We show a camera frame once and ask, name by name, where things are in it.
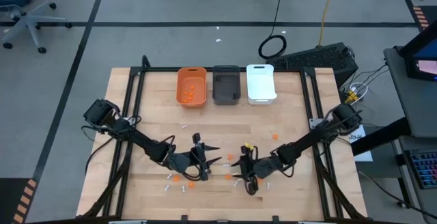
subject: keyboard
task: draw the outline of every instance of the keyboard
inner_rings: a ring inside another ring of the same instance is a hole
[[[269,59],[267,64],[282,70],[305,67],[332,68],[337,86],[343,85],[358,70],[358,66],[342,42]]]
[[[406,156],[419,186],[437,188],[437,149],[410,150]]]

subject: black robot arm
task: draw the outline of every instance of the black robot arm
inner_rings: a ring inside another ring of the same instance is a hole
[[[90,126],[86,126],[92,130],[116,138],[120,141],[130,141],[144,149],[144,152],[150,157],[150,160],[181,173],[187,179],[192,181],[208,180],[210,165],[220,158],[215,158],[207,161],[205,152],[217,150],[219,148],[205,145],[200,142],[200,134],[193,135],[194,146],[189,152],[175,153],[176,145],[173,144],[174,135],[156,141],[147,137],[142,132],[138,131],[130,122],[121,117],[119,108],[108,100],[96,100],[93,105],[83,115],[85,121]],[[191,176],[186,173],[190,166],[195,166],[199,169],[197,176]]]

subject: small white piece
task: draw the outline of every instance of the small white piece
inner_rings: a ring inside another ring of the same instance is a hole
[[[239,181],[241,181],[241,179],[236,180],[235,183],[234,183],[234,186],[237,186]]]

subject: yellow cable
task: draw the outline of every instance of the yellow cable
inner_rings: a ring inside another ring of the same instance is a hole
[[[324,23],[325,23],[325,16],[326,16],[326,11],[328,10],[329,1],[330,1],[330,0],[328,0],[328,1],[326,2],[325,10],[323,11],[322,26],[320,27],[319,46],[322,45],[322,38],[323,38],[323,25],[324,25]]]

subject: table leg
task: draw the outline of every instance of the table leg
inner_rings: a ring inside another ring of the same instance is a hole
[[[402,135],[411,135],[410,125],[406,117],[393,122],[380,130],[355,141],[352,146],[354,156],[372,150],[380,145],[397,139]]]

